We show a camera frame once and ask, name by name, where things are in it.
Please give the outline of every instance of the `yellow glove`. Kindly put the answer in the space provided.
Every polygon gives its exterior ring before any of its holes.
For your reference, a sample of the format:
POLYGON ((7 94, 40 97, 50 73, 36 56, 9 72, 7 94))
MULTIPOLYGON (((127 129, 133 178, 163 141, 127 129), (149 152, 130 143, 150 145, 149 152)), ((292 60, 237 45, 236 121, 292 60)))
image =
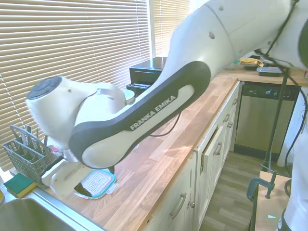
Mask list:
POLYGON ((240 58, 239 61, 240 61, 241 64, 253 64, 253 65, 264 66, 264 64, 259 59, 240 58))

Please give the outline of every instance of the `laminate floor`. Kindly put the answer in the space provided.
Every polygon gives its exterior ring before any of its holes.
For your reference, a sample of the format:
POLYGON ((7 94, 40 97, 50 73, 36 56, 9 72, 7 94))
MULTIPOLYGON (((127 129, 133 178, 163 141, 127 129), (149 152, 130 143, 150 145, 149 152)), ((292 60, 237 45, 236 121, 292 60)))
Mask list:
POLYGON ((258 177, 262 160, 228 154, 200 231, 247 231, 253 203, 246 197, 252 177, 258 177))

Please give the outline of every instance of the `dishwasher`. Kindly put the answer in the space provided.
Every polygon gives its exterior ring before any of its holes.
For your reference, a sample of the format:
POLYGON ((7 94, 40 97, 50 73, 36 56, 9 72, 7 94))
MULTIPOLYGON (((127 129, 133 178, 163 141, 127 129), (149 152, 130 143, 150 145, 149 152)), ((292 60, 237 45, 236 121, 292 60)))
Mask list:
MULTIPOLYGON (((280 88, 279 84, 243 84, 234 144, 236 153, 265 158, 280 88)), ((271 150, 273 161, 279 158, 299 91, 299 86, 286 86, 271 150)))

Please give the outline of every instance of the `white wall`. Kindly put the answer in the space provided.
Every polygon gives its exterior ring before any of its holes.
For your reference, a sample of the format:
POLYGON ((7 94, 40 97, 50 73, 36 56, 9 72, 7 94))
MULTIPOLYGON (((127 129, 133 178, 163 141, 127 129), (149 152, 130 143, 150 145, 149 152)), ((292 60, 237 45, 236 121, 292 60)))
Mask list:
MULTIPOLYGON (((307 96, 308 94, 308 87, 302 87, 303 92, 305 93, 305 95, 307 96)), ((289 124, 289 128, 288 131, 285 135, 285 139, 284 139, 284 143, 282 146, 282 150, 279 156, 279 159, 277 161, 277 165, 283 167, 284 166, 284 160, 285 160, 285 156, 296 136, 296 134, 298 133, 298 130, 300 128, 300 125, 303 121, 303 115, 304 115, 304 109, 305 109, 305 105, 304 105, 304 98, 302 97, 302 94, 300 93, 298 96, 298 99, 296 101, 295 104, 295 108, 292 114, 292 118, 289 124)), ((308 124, 307 124, 308 118, 306 118, 306 125, 305 125, 305 129, 304 132, 308 132, 308 124)), ((289 157, 288 157, 288 163, 293 163, 293 159, 294 159, 294 152, 293 149, 291 150, 289 157)))

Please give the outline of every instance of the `cabinet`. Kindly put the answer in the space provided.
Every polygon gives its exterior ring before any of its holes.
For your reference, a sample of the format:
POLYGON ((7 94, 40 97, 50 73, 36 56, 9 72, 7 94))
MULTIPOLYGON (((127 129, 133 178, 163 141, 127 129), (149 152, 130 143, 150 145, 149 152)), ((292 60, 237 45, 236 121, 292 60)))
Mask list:
POLYGON ((184 168, 145 227, 146 231, 192 231, 196 154, 192 153, 184 168))
POLYGON ((198 231, 227 157, 239 84, 226 99, 185 166, 163 196, 145 231, 198 231))
POLYGON ((238 92, 239 84, 234 87, 216 119, 195 149, 198 155, 195 179, 196 208, 192 218, 194 231, 200 229, 230 149, 238 92))
POLYGON ((232 137, 232 131, 234 127, 234 119, 235 119, 235 109, 236 106, 232 107, 230 114, 229 114, 229 119, 223 123, 224 127, 224 133, 225 133, 225 138, 224 138, 224 145, 223 145, 223 162, 225 162, 227 158, 227 154, 230 150, 230 144, 231 144, 231 137, 232 137))

